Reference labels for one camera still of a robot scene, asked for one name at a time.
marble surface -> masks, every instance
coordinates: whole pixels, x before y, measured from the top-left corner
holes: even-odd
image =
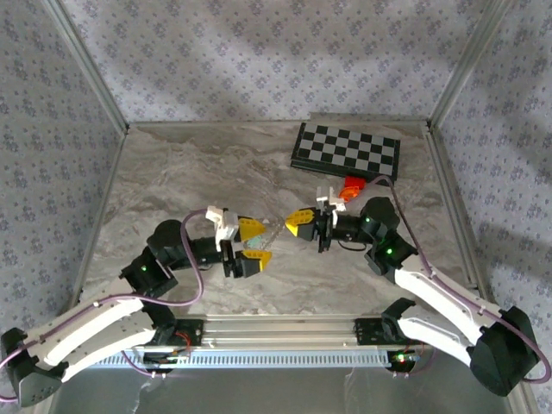
[[[405,214],[430,260],[464,283],[461,259],[428,150],[418,128],[339,124],[341,128],[401,140],[396,188]],[[296,239],[285,217],[316,204],[319,185],[338,191],[342,179],[290,167],[298,122],[132,128],[110,195],[85,293],[117,276],[145,246],[156,225],[183,218],[208,204],[264,221],[267,232],[256,248],[273,252],[268,269],[249,279],[225,279],[221,266],[204,272],[203,300],[175,314],[343,314],[384,310],[409,292],[371,273],[362,253],[337,244],[324,254],[317,243]],[[368,197],[391,196],[376,185],[348,210],[358,213]],[[410,240],[404,225],[402,235]],[[192,238],[212,235],[204,219],[191,222]],[[192,271],[177,273],[171,300],[195,292]]]

chessboard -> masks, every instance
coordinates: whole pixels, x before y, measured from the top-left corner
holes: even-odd
[[[394,183],[399,151],[399,140],[302,123],[292,153],[292,166],[366,181],[386,175]]]

floral wallpaper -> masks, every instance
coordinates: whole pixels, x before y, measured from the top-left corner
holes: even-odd
[[[505,307],[527,311],[552,358],[552,6],[505,18],[442,126],[478,256]],[[540,376],[543,369],[536,369]],[[552,413],[552,385],[535,386]]]
[[[4,2],[0,13],[4,332],[44,323],[66,305],[118,137],[40,3]],[[1,378],[0,392],[11,394]]]
[[[428,117],[485,2],[64,0],[129,122]]]

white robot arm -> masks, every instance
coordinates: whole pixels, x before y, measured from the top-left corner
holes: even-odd
[[[549,379],[549,363],[535,345],[527,315],[515,306],[500,309],[432,267],[398,234],[400,219],[389,198],[370,198],[360,215],[352,216],[340,212],[342,200],[332,191],[325,194],[318,192],[317,207],[289,215],[287,228],[296,237],[317,240],[319,253],[332,241],[371,245],[364,258],[373,272],[438,312],[432,314],[401,298],[382,313],[387,338],[425,342],[454,356],[500,396],[507,395],[539,361],[547,368],[544,379]]]
[[[156,299],[177,285],[172,271],[222,263],[226,277],[246,278],[262,271],[271,258],[269,252],[243,249],[244,241],[265,231],[260,222],[215,207],[201,212],[214,223],[214,236],[189,240],[180,221],[164,221],[140,256],[96,296],[40,328],[5,332],[0,367],[6,367],[16,396],[0,397],[0,402],[35,405],[76,373],[124,349],[164,344],[168,338],[186,345],[174,336],[178,321]],[[191,336],[201,336],[193,332]]]

red object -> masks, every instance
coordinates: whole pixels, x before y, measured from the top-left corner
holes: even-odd
[[[358,177],[346,177],[343,189],[339,193],[339,198],[342,198],[345,203],[348,203],[361,193],[364,185],[366,185],[365,179],[359,179]]]

